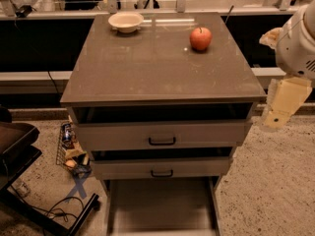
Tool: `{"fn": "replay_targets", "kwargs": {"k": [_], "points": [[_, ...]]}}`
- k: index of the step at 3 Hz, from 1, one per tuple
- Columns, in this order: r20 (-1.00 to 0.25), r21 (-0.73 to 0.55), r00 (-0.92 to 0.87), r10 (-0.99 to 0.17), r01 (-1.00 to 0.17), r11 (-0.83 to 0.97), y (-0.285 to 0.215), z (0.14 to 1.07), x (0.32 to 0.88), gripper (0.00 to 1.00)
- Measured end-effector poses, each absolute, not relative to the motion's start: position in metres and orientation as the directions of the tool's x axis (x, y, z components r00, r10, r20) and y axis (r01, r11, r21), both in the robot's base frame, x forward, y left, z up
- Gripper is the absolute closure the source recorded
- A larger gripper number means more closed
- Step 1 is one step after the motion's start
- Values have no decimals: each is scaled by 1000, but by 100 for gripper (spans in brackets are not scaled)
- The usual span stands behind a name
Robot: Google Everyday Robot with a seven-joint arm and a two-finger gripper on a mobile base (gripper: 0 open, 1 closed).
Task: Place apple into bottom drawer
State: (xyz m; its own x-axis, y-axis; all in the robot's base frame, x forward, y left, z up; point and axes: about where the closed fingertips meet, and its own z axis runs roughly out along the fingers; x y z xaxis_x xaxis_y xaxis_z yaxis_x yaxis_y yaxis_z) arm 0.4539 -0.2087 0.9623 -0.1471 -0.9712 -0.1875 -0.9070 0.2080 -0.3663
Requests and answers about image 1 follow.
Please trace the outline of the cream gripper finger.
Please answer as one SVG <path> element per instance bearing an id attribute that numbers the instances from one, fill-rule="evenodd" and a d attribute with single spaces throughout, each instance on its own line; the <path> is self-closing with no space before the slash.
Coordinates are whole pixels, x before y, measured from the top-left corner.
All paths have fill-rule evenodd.
<path id="1" fill-rule="evenodd" d="M 278 38 L 281 33 L 281 28 L 273 28 L 264 33 L 260 39 L 259 43 L 269 46 L 271 49 L 275 49 L 278 43 Z"/>
<path id="2" fill-rule="evenodd" d="M 312 92 L 312 81 L 296 76 L 272 79 L 268 87 L 267 105 L 262 114 L 262 125 L 280 129 L 302 106 Z"/>

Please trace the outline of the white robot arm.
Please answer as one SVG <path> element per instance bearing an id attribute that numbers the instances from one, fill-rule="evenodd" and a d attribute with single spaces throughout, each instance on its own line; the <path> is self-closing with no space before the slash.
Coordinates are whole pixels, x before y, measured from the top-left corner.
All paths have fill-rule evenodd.
<path id="1" fill-rule="evenodd" d="M 302 106 L 315 81 L 315 1 L 301 6 L 281 27 L 267 31 L 259 43 L 275 50 L 276 64 L 285 72 L 271 79 L 262 125 L 269 130 L 283 127 Z"/>

